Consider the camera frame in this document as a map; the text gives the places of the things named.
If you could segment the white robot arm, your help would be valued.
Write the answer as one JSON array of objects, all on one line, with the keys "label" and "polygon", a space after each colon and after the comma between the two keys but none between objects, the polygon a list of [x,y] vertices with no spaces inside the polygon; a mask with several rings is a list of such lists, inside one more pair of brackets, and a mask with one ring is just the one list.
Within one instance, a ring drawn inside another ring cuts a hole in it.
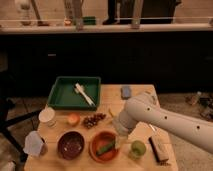
[{"label": "white robot arm", "polygon": [[118,135],[128,136],[139,122],[164,129],[213,154],[213,123],[165,110],[147,92],[129,98],[113,126]]}]

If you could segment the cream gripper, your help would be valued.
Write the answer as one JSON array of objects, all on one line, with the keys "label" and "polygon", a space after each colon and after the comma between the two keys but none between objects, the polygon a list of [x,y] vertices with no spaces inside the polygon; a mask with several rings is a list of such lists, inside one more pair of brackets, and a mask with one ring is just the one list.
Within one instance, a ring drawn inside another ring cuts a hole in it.
[{"label": "cream gripper", "polygon": [[119,120],[113,121],[113,127],[116,131],[115,148],[119,149],[128,139],[129,128],[126,123]]}]

